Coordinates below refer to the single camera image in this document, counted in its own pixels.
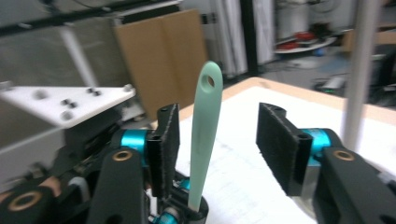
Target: red object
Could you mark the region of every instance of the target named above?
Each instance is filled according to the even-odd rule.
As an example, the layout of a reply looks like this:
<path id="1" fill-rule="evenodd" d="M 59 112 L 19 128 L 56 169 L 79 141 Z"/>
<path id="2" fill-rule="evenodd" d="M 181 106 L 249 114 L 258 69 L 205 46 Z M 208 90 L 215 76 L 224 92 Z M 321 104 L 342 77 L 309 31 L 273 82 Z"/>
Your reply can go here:
<path id="1" fill-rule="evenodd" d="M 315 35 L 312 34 L 311 32 L 298 32 L 298 33 L 295 33 L 294 36 L 297 38 L 297 40 L 316 39 Z"/>
<path id="2" fill-rule="evenodd" d="M 281 45 L 277 46 L 277 49 L 287 50 L 287 49 L 297 49 L 298 47 L 299 47 L 299 44 L 297 44 L 296 42 L 289 42 L 289 43 L 285 43 L 285 44 L 281 44 Z"/>

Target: cardboard box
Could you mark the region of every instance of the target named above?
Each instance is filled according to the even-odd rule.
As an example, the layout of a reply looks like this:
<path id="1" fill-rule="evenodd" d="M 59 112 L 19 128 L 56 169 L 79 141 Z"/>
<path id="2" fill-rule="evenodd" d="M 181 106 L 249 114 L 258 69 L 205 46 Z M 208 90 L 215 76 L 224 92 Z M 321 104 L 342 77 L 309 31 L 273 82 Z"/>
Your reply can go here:
<path id="1" fill-rule="evenodd" d="M 390 31 L 396 29 L 396 24 L 381 25 L 376 34 L 376 44 L 396 44 L 396 32 Z M 347 31 L 343 39 L 343 50 L 351 52 L 353 50 L 355 32 L 353 30 Z"/>
<path id="2" fill-rule="evenodd" d="M 148 116 L 179 103 L 193 104 L 199 73 L 207 61 L 197 10 L 186 10 L 116 27 L 131 80 Z"/>

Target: green spatula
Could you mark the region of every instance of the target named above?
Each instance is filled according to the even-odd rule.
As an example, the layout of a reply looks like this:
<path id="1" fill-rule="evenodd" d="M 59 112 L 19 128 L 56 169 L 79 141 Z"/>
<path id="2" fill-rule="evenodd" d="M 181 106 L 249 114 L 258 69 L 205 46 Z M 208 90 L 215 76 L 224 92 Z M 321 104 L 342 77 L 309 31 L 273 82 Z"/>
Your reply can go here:
<path id="1" fill-rule="evenodd" d="M 217 64 L 207 62 L 198 79 L 192 117 L 189 208 L 194 211 L 199 211 L 207 167 L 215 142 L 221 93 L 221 71 Z"/>

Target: white paper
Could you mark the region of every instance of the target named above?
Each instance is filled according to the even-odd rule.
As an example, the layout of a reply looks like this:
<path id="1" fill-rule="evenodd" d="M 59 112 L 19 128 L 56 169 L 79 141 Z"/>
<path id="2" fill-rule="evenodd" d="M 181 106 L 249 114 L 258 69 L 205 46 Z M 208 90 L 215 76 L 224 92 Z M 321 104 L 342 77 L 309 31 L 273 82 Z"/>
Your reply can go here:
<path id="1" fill-rule="evenodd" d="M 254 87 L 222 103 L 219 127 L 204 188 L 211 223 L 316 223 L 285 195 L 256 146 L 259 102 L 278 105 L 298 128 L 340 133 L 342 111 Z M 180 123 L 177 169 L 190 173 L 192 118 Z M 396 127 L 364 121 L 361 154 L 396 174 Z"/>

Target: white metal plate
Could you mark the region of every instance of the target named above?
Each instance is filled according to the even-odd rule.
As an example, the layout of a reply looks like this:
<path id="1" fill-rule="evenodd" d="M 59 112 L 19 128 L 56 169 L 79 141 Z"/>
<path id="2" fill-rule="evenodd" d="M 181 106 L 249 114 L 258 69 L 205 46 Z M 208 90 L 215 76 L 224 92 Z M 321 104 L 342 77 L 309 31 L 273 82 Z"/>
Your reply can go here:
<path id="1" fill-rule="evenodd" d="M 11 104 L 22 108 L 56 126 L 71 128 L 114 105 L 118 105 L 135 94 L 134 88 L 88 87 L 12 87 L 0 92 L 0 96 Z M 68 99 L 75 103 L 62 104 Z"/>

